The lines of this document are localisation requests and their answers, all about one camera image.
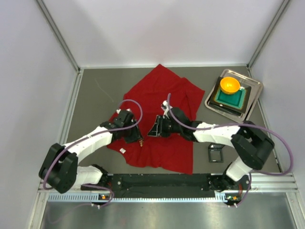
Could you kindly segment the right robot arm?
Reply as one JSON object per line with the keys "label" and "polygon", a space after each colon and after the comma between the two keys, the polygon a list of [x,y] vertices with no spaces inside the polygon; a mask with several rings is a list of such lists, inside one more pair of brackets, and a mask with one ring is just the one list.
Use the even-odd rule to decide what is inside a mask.
{"label": "right robot arm", "polygon": [[252,170],[261,170],[275,145],[252,122],[244,122],[242,126],[215,127],[202,121],[191,121],[177,107],[157,115],[148,136],[169,137],[173,133],[188,141],[229,146],[236,150],[237,159],[229,164],[220,178],[210,181],[218,191],[230,189]]}

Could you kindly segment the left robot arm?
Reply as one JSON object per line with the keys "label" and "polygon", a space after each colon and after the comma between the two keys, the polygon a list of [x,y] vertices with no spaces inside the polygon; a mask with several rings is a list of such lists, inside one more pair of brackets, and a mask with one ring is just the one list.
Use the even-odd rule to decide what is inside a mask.
{"label": "left robot arm", "polygon": [[73,187],[97,185],[106,171],[98,165],[81,167],[79,163],[96,150],[117,141],[137,142],[142,138],[137,120],[130,109],[117,110],[111,121],[100,124],[92,132],[73,142],[53,144],[39,170],[43,185],[63,194]]}

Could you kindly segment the red garment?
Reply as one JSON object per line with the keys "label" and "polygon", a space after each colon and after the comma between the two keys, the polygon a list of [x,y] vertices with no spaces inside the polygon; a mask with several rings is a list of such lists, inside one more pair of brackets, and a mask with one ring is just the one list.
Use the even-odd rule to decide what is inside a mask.
{"label": "red garment", "polygon": [[143,136],[143,146],[139,141],[127,144],[117,140],[107,147],[120,153],[127,164],[134,167],[162,167],[178,173],[191,175],[193,173],[193,143],[183,139],[178,134],[170,137],[150,137],[157,115],[162,115],[161,104],[171,95],[170,104],[179,107],[191,120],[196,119],[196,113],[201,105],[204,90],[192,84],[186,78],[181,78],[168,68],[158,65],[141,79],[123,99],[120,109],[130,108],[136,118],[140,110],[134,101],[141,105],[143,117],[139,129]]}

